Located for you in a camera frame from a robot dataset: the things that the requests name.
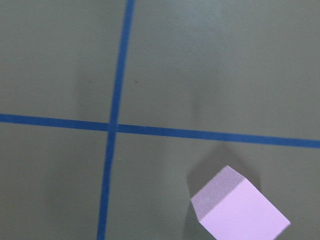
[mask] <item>gray floor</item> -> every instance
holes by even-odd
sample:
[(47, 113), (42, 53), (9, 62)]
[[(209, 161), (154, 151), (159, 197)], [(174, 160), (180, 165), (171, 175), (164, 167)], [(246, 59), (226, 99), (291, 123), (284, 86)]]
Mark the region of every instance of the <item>gray floor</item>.
[[(125, 4), (2, 0), (0, 113), (107, 122)], [(119, 123), (320, 139), (319, 24), (316, 0), (137, 0)], [(0, 239), (94, 240), (107, 133), (0, 123), (0, 139)], [(318, 240), (319, 155), (119, 133), (107, 239), (214, 239), (188, 179), (220, 162), (291, 221), (279, 240)]]

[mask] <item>pink cube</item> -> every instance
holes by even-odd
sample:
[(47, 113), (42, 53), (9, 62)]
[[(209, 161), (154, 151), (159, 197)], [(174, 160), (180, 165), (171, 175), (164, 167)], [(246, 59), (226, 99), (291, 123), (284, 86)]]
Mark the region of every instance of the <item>pink cube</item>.
[(229, 166), (191, 202), (199, 222), (217, 240), (274, 240), (290, 225), (251, 182)]

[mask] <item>cube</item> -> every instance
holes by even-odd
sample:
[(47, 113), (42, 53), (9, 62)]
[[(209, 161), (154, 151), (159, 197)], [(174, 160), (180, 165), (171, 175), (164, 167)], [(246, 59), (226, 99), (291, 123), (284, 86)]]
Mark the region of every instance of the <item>cube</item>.
[(289, 220), (244, 176), (225, 166), (192, 198), (198, 221), (217, 240), (274, 240)]

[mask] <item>cube's side face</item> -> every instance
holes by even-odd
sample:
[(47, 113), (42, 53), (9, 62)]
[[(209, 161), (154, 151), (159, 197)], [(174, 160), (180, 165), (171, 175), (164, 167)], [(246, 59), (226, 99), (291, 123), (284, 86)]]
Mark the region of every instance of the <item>cube's side face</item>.
[(200, 223), (217, 240), (274, 240), (290, 222), (247, 179)]
[(204, 218), (216, 205), (220, 203), (244, 179), (237, 171), (225, 166), (192, 198), (191, 202), (198, 220)]

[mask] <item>pink block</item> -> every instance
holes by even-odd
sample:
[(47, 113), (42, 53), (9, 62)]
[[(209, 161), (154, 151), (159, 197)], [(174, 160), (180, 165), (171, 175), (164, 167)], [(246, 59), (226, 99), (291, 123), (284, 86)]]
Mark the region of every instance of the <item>pink block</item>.
[(274, 240), (290, 225), (251, 182), (229, 166), (191, 202), (199, 222), (217, 240)]

